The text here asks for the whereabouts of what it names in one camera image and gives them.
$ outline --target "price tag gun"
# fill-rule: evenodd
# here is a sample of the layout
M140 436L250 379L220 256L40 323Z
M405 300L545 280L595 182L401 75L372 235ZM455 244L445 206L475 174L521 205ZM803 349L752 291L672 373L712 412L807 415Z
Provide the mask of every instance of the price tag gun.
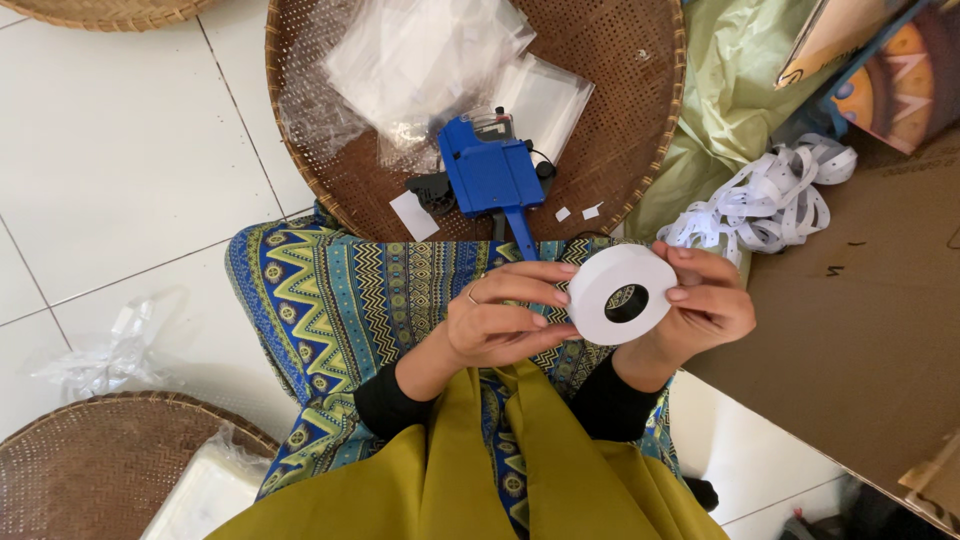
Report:
M489 213L498 240L503 240L505 217L523 259L539 260L523 212L543 204L541 181L552 182L556 169L549 161L534 166L533 142L514 137L513 117L500 107L493 114L464 114L447 122L437 139L446 170L406 182L420 205L433 215L446 213L454 203L469 218Z

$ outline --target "round woven basket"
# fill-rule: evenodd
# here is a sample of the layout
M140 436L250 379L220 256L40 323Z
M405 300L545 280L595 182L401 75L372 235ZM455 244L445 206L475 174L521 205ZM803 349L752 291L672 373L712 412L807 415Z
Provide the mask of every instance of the round woven basket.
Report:
M0 0L0 6L54 26L143 32L182 22L215 0Z
M403 182L411 175L378 166L373 130L336 156L321 160L316 158L323 154L318 147L292 140L284 125L284 120L305 125L309 119L299 121L295 108L288 107L281 120L281 96L296 104L329 99L329 92L300 81L322 59L319 49L310 50L311 43L323 42L324 32L337 28L331 20L332 3L270 2L267 83L276 123L307 184L344 226L371 240L409 241L412 238L390 202L404 192ZM596 84L558 163L559 174L546 203L527 212L531 231L537 240L568 239L584 231L609 233L655 178L677 125L686 66L680 0L513 3L537 31L531 53ZM307 43L297 42L303 32L311 33ZM287 86L287 79L296 82ZM581 210L601 202L599 217L582 219ZM573 216L558 222L554 214L563 207ZM492 234L490 218L477 223L456 210L437 218L437 223L441 229L431 240L489 239Z
M249 453L276 454L242 417L174 392L107 394L41 416L0 444L0 538L139 538L224 422Z

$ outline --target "tiled floor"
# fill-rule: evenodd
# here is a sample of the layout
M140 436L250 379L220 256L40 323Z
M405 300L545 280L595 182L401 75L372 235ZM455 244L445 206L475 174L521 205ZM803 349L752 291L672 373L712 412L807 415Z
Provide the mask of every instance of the tiled floor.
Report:
M263 61L266 0L233 0L141 35L95 34L0 8L0 437L61 405L20 373L106 335L149 297L147 338L182 390L277 438L296 407L274 381L223 270L236 231L312 196L276 129ZM773 539L792 507L836 506L842 471L681 374L673 429L712 480L714 518Z

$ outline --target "labeler handle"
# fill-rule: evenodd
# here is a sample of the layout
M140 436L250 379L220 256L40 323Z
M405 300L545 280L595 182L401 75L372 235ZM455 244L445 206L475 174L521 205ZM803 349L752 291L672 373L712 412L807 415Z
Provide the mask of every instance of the labeler handle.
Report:
M520 248L523 260L540 260L537 254L537 244L534 243L534 237L530 234L530 226L527 225L527 218L523 216L521 207L504 207L503 213L507 214L507 221L510 223L510 229L516 237L516 246Z

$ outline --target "finger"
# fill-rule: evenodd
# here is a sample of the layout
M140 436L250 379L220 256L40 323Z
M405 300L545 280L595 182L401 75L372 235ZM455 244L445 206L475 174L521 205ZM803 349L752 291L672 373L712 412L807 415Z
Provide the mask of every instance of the finger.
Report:
M530 302L553 307L566 307L570 295L550 283L509 273L488 275L469 289L477 304L499 303L504 300Z
M526 332L510 345L505 346L500 354L512 361L517 361L553 349L564 340L579 338L577 329L569 323L550 325L540 331Z
M471 328L484 335L518 331L540 331L547 327L546 318L526 307L483 304L467 313Z
M666 291L672 306L709 315L717 325L746 334L756 326L754 303L747 291L717 285L678 286Z
M533 278L548 283L567 282L573 278L580 267L568 262L546 262L541 260L524 260L521 262L511 262L491 270L488 276L497 274L510 274L513 276L523 276Z
M667 262L681 285L709 283L739 288L740 274L729 260L698 248L667 248Z
M666 245L666 242L662 240L657 240L650 246L650 251L654 252L654 255L656 255L657 257L662 258L663 260L666 260L667 247L668 246Z

